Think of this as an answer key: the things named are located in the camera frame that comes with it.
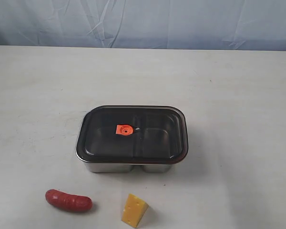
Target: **container lid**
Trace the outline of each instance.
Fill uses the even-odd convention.
[[[91,163],[175,164],[187,154],[185,117],[168,106],[101,106],[83,120],[76,153]]]

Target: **white table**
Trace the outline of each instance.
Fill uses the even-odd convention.
[[[170,105],[189,153],[166,174],[93,174],[74,148],[103,104]],[[59,211],[50,188],[90,196]],[[0,228],[286,229],[286,52],[0,47]]]

